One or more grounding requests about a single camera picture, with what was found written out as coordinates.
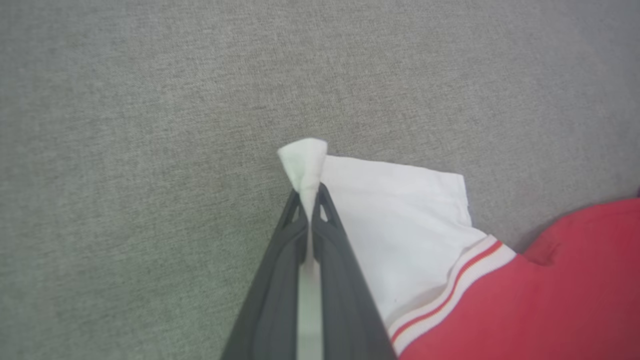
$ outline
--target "white cloth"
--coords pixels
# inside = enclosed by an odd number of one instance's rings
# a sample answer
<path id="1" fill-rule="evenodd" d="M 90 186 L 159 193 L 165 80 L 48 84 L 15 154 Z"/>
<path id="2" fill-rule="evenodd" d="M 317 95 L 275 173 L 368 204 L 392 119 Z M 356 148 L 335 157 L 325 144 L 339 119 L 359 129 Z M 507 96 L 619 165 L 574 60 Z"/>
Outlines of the white cloth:
<path id="1" fill-rule="evenodd" d="M 472 227 L 459 174 L 325 156 L 326 143 L 317 139 L 278 154 L 294 188 L 313 199 L 305 210 L 313 208 L 320 181 L 329 189 L 387 327 L 435 299 L 465 249 L 486 237 Z"/>

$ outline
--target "gray fabric surface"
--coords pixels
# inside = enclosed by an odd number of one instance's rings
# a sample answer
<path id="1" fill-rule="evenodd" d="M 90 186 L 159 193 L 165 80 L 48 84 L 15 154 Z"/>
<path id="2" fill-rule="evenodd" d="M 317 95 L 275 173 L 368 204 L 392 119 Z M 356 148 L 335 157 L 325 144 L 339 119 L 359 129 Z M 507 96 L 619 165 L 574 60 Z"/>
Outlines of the gray fabric surface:
<path id="1" fill-rule="evenodd" d="M 304 136 L 518 250 L 640 185 L 635 0 L 0 6 L 2 359 L 217 358 Z"/>

